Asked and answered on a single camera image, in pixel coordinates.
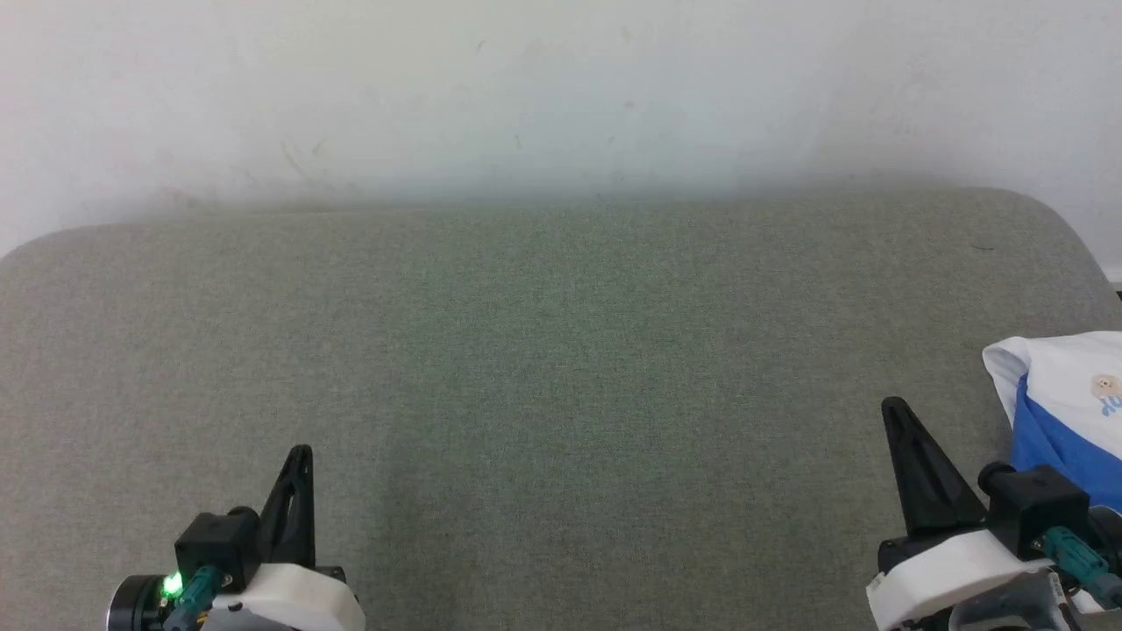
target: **teal connector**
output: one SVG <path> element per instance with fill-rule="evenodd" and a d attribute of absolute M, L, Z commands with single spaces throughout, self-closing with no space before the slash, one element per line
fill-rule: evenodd
<path fill-rule="evenodd" d="M 1040 543 L 1041 551 L 1100 603 L 1109 607 L 1122 600 L 1122 579 L 1111 574 L 1106 559 L 1074 532 L 1063 525 L 1049 528 Z"/>
<path fill-rule="evenodd" d="M 196 629 L 199 627 L 196 619 L 214 602 L 221 585 L 221 570 L 210 565 L 199 568 L 183 588 L 183 595 L 176 601 L 175 610 L 164 621 L 164 631 Z"/>

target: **blue fabric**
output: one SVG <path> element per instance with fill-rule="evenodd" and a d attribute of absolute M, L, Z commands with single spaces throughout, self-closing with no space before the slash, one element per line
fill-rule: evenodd
<path fill-rule="evenodd" d="M 1013 468 L 1051 465 L 1091 495 L 1091 505 L 1122 512 L 1122 460 L 1051 415 L 1029 396 L 1028 384 L 1026 375 L 1017 385 Z"/>

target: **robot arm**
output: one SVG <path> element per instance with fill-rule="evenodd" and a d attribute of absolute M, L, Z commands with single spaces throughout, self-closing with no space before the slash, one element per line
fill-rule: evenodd
<path fill-rule="evenodd" d="M 200 513 L 175 542 L 177 571 L 130 576 L 107 631 L 362 631 L 340 567 L 315 565 L 312 449 L 288 452 L 261 515 Z"/>
<path fill-rule="evenodd" d="M 1118 612 L 1122 515 L 1051 467 L 1000 463 L 978 479 L 985 509 L 902 399 L 882 412 L 908 534 L 881 543 L 866 588 L 880 631 L 1074 631 L 1073 609 Z"/>

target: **gray fabric surface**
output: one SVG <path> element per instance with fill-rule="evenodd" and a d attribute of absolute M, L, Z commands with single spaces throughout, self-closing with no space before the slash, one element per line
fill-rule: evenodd
<path fill-rule="evenodd" d="M 973 477 L 982 347 L 1119 328 L 1000 191 L 57 234 L 0 262 L 0 628 L 99 628 L 306 441 L 370 629 L 870 629 L 881 399 Z"/>

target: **printed logo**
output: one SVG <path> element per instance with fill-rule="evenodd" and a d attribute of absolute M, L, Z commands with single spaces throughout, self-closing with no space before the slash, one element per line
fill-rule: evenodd
<path fill-rule="evenodd" d="M 1114 375 L 1095 375 L 1091 378 L 1091 394 L 1103 404 L 1103 415 L 1122 410 L 1122 379 Z"/>

